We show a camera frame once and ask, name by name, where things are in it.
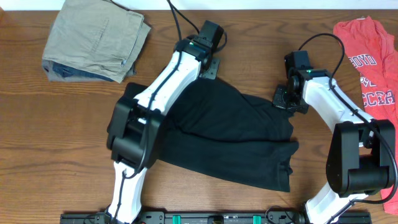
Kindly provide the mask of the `black polo shirt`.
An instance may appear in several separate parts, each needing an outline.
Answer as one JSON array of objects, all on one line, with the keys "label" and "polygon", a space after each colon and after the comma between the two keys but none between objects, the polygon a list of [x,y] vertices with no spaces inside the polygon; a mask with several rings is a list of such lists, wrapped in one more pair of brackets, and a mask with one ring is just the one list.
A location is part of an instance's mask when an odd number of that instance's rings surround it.
[{"label": "black polo shirt", "polygon": [[291,112],[223,80],[197,79],[164,120],[159,160],[218,179],[290,191]]}]

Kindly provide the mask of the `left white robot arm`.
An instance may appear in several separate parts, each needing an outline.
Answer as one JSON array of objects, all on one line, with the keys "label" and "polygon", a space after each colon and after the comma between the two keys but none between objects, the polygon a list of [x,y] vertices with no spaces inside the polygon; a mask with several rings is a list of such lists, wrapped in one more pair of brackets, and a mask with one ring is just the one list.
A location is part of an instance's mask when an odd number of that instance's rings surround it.
[{"label": "left white robot arm", "polygon": [[218,44],[206,37],[178,41],[154,82],[134,96],[124,94],[116,103],[107,139],[115,170],[107,223],[132,223],[137,218],[146,172],[157,160],[165,116],[182,91],[212,65]]}]

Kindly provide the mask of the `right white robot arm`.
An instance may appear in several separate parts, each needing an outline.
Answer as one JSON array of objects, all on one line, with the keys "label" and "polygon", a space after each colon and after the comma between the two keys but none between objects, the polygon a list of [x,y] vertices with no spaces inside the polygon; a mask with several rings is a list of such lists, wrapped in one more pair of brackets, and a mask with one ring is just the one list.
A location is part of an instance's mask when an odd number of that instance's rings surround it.
[{"label": "right white robot arm", "polygon": [[306,113],[312,107],[332,132],[326,162],[327,183],[305,203],[308,223],[335,223],[356,203],[382,189],[397,191],[394,125],[375,119],[357,107],[338,87],[327,70],[290,68],[288,83],[279,85],[274,106]]}]

